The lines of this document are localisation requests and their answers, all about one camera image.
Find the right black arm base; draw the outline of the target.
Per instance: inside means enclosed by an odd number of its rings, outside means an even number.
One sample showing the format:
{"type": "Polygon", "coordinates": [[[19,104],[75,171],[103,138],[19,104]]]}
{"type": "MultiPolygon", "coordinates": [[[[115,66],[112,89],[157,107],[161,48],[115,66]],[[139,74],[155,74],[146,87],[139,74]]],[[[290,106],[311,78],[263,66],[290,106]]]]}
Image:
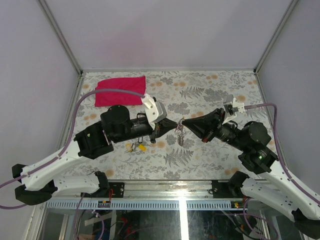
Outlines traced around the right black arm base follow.
{"type": "Polygon", "coordinates": [[[227,181],[211,180],[211,188],[208,190],[208,193],[212,195],[214,199],[234,198],[227,181]]]}

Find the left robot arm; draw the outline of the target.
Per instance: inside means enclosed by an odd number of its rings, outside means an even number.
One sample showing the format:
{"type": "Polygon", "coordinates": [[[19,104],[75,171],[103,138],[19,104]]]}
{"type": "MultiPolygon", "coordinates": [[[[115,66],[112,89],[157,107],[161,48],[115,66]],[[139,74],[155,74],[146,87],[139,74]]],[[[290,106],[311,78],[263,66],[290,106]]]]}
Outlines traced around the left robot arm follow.
{"type": "Polygon", "coordinates": [[[14,178],[21,185],[14,190],[16,200],[34,206],[52,197],[83,195],[86,198],[103,198],[110,193],[104,172],[95,171],[85,176],[63,176],[67,170],[89,160],[111,153],[113,144],[148,136],[151,143],[177,127],[177,123],[164,118],[151,127],[145,113],[130,118],[127,107],[114,105],[100,116],[100,121],[75,135],[65,152],[58,152],[33,165],[16,164],[14,178]]]}

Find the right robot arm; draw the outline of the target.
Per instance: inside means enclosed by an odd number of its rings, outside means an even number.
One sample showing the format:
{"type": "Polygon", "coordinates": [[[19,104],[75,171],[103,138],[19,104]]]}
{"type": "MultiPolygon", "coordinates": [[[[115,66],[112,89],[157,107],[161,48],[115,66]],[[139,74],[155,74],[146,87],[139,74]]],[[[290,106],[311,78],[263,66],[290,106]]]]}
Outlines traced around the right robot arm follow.
{"type": "Polygon", "coordinates": [[[242,165],[251,173],[268,180],[277,190],[262,186],[243,172],[229,180],[228,192],[233,197],[242,194],[277,210],[294,223],[304,235],[320,238],[320,195],[304,184],[268,148],[271,136],[263,123],[250,121],[238,129],[235,112],[217,108],[201,117],[185,119],[182,125],[191,130],[202,142],[212,139],[240,150],[242,165]]]}

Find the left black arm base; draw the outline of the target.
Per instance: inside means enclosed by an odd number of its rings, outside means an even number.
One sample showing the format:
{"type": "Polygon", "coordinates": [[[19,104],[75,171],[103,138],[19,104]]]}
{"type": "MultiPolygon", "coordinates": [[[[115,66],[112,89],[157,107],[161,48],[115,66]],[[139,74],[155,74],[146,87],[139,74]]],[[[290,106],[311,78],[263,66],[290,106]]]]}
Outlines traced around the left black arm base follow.
{"type": "Polygon", "coordinates": [[[125,183],[124,182],[110,182],[109,192],[111,193],[111,198],[123,198],[125,193],[125,183]]]}

